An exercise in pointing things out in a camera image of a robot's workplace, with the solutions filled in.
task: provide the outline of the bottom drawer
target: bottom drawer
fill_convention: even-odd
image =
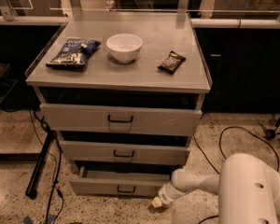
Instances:
[[[83,163],[71,186],[76,195],[156,196],[174,167],[110,162]]]

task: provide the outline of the white bowl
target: white bowl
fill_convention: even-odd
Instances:
[[[110,54],[121,63],[129,63],[138,55],[142,39],[137,35],[118,34],[106,41]]]

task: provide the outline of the blue and black package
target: blue and black package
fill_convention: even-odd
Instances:
[[[101,42],[96,40],[68,38],[57,56],[46,63],[46,67],[83,68],[100,45]]]

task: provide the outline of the drawer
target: drawer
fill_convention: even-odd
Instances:
[[[52,130],[192,136],[202,112],[187,109],[42,104]]]
[[[72,161],[107,161],[185,165],[189,147],[165,147],[114,143],[60,141],[63,154]]]
[[[160,168],[162,167],[153,165],[121,166],[113,163],[91,163],[82,165],[79,177],[71,180],[70,184],[77,195],[156,196],[160,187],[170,180],[171,170],[162,168],[162,172],[158,173]]]

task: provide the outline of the wheel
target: wheel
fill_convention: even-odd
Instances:
[[[267,130],[265,134],[267,139],[274,139],[276,137],[274,130]]]

